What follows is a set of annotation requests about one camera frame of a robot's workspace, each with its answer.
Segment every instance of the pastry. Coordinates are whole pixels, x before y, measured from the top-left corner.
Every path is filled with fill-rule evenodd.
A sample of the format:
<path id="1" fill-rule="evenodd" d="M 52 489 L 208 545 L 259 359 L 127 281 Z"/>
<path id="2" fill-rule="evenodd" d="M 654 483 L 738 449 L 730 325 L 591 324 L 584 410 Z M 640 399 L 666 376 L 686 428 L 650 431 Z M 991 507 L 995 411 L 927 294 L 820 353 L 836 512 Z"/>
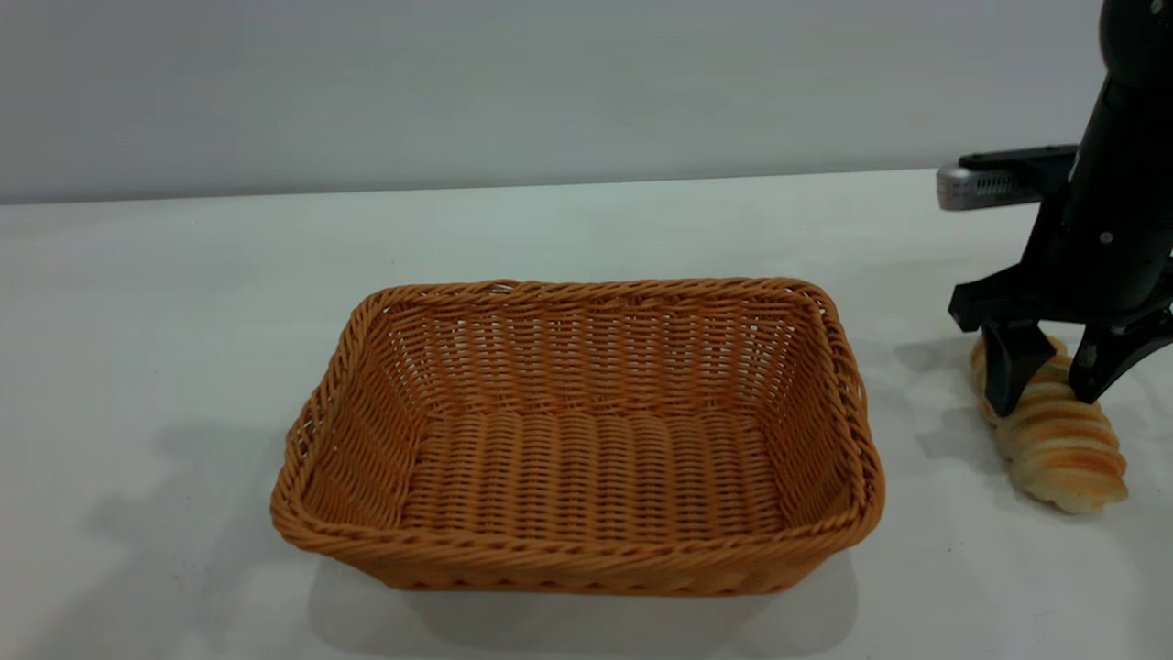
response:
<path id="1" fill-rule="evenodd" d="M 1091 513 L 1128 497 L 1120 441 L 1098 403 L 1086 404 L 1067 387 L 1071 358 L 1050 338 L 1057 355 L 1030 380 L 1018 407 L 999 417 L 985 401 L 985 346 L 970 354 L 982 413 L 995 426 L 998 451 L 1010 461 L 1015 487 L 1069 513 Z"/>

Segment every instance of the wicker basket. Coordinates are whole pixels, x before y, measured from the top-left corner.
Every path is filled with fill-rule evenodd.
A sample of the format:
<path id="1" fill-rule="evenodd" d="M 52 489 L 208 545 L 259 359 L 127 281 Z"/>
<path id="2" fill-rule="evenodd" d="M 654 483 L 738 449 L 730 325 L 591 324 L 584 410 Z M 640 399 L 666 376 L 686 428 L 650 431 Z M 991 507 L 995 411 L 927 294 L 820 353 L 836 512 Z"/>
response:
<path id="1" fill-rule="evenodd" d="M 289 433 L 273 524 L 396 588 L 774 592 L 880 519 L 865 402 L 805 281 L 387 288 Z"/>

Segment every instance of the white tabletop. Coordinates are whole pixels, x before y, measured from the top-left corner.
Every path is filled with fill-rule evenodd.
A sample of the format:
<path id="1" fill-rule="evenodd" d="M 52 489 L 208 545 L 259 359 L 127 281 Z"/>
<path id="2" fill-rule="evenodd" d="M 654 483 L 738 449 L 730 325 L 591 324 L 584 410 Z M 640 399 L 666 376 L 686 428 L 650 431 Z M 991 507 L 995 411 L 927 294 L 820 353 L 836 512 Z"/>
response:
<path id="1" fill-rule="evenodd" d="M 931 171 L 0 207 L 0 656 L 1167 659 L 1173 352 L 1103 400 L 1132 497 L 1099 516 L 1017 496 L 975 411 L 945 306 L 1032 219 L 940 212 Z M 366 293 L 743 274 L 835 298 L 888 476 L 789 592 L 399 593 L 272 530 Z"/>

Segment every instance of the croissant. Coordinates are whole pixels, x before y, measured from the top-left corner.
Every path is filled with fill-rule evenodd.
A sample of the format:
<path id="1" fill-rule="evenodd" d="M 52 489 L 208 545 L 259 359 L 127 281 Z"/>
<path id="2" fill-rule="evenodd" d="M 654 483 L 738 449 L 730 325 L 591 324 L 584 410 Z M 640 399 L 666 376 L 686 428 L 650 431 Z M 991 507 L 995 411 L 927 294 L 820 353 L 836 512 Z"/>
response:
<path id="1" fill-rule="evenodd" d="M 1128 497 L 1127 464 L 1120 441 L 1099 403 L 1086 404 L 1067 387 L 1071 358 L 1063 342 L 1049 338 L 1057 354 L 1030 380 L 1018 407 L 999 417 L 985 400 L 985 345 L 970 354 L 982 413 L 995 426 L 998 451 L 1010 461 L 1015 487 L 1069 513 L 1091 513 Z"/>

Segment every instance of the white wall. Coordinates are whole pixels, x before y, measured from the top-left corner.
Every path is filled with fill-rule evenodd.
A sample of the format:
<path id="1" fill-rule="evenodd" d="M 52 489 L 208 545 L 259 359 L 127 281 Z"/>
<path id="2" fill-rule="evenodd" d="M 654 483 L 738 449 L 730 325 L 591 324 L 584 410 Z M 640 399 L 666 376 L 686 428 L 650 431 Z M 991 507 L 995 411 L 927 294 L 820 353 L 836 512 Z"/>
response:
<path id="1" fill-rule="evenodd" d="M 935 165 L 1078 141 L 1100 0 L 0 0 L 0 200 Z"/>

